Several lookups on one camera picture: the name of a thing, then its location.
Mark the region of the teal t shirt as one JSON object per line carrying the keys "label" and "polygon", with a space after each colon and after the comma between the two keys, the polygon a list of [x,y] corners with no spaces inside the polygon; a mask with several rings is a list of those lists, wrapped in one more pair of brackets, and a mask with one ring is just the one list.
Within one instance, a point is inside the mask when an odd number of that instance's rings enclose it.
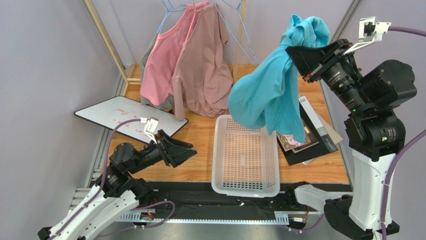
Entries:
{"label": "teal t shirt", "polygon": [[297,142],[303,142],[299,72],[287,50],[324,47],[329,37],[330,30],[320,17],[302,19],[293,14],[278,47],[232,87],[227,104],[234,121],[248,129],[266,127],[269,134],[292,135]]}

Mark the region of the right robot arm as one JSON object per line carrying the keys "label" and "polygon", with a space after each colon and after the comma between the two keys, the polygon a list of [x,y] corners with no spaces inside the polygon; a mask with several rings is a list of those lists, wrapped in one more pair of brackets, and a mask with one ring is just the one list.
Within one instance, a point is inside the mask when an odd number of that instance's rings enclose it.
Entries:
{"label": "right robot arm", "polygon": [[322,80],[349,110],[344,122],[354,158],[352,195],[331,195],[309,185],[294,191],[300,204],[321,210],[334,230],[352,240],[371,240],[399,231],[390,215],[390,194],[397,157],[406,129],[394,109],[417,94],[409,64],[386,60],[361,74],[351,43],[339,39],[327,46],[286,49],[306,82]]}

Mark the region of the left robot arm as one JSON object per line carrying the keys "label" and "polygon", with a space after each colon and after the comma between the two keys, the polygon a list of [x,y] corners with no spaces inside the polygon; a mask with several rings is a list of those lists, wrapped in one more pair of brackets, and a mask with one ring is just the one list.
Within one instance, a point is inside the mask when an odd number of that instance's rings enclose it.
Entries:
{"label": "left robot arm", "polygon": [[155,141],[141,150],[121,143],[109,158],[109,165],[72,212],[38,233],[41,240],[93,240],[123,214],[154,203],[154,191],[132,175],[156,163],[176,168],[195,156],[191,143],[174,139],[160,129]]}

